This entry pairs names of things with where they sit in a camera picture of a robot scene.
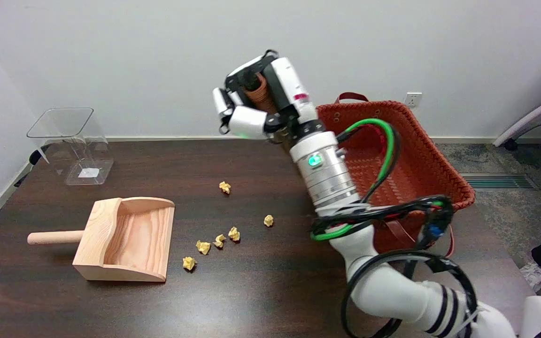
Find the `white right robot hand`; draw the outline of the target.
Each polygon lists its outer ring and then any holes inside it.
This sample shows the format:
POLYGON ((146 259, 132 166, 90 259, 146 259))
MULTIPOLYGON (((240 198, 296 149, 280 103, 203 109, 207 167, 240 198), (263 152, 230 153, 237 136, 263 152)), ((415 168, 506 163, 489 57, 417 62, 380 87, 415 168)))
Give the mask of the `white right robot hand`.
POLYGON ((294 66, 273 49, 228 74, 213 101, 223 135, 295 144, 326 130, 294 66))

